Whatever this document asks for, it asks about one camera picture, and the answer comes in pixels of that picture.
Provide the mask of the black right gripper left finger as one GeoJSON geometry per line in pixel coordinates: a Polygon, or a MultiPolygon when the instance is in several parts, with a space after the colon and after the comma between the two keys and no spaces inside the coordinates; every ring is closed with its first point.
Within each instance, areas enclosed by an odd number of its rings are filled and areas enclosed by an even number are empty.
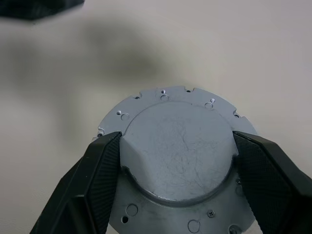
{"type": "Polygon", "coordinates": [[[99,137],[61,178],[30,234],[105,234],[120,171],[121,132],[99,137]]]}

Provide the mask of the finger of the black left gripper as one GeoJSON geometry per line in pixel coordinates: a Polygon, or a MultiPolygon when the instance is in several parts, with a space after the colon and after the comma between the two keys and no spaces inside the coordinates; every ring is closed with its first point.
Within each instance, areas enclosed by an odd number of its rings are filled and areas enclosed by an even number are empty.
{"type": "Polygon", "coordinates": [[[83,4],[84,0],[0,0],[0,18],[40,20],[83,4]]]}

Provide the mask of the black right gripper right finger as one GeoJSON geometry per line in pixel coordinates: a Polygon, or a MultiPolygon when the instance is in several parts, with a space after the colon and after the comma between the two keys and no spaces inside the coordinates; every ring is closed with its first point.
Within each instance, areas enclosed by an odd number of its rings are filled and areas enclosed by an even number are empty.
{"type": "Polygon", "coordinates": [[[312,234],[312,179],[275,142],[233,135],[242,190],[263,234],[312,234]]]}

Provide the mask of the grey round motor lid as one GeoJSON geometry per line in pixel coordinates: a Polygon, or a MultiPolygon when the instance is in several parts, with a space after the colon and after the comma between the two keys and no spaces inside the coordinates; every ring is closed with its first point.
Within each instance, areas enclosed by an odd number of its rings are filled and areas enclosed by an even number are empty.
{"type": "Polygon", "coordinates": [[[118,234],[242,234],[254,215],[234,166],[233,131],[256,134],[223,98],[183,86],[117,104],[98,135],[121,132],[110,225],[118,234]]]}

